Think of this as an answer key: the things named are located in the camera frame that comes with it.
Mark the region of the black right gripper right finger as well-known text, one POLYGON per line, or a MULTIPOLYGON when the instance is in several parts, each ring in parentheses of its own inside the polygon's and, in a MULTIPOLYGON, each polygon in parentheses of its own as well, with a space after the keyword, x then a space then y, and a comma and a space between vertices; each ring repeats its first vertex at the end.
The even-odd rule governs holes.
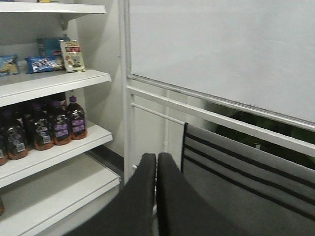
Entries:
POLYGON ((192 188, 171 154, 158 155, 158 231, 160 236, 245 236, 192 188))

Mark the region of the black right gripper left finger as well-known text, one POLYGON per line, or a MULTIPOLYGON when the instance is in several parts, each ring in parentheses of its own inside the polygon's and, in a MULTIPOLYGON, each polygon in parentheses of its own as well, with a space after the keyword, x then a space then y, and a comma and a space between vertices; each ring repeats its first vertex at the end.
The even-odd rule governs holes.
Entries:
POLYGON ((152 236, 156 155, 145 153, 132 177, 96 215, 67 236, 152 236))

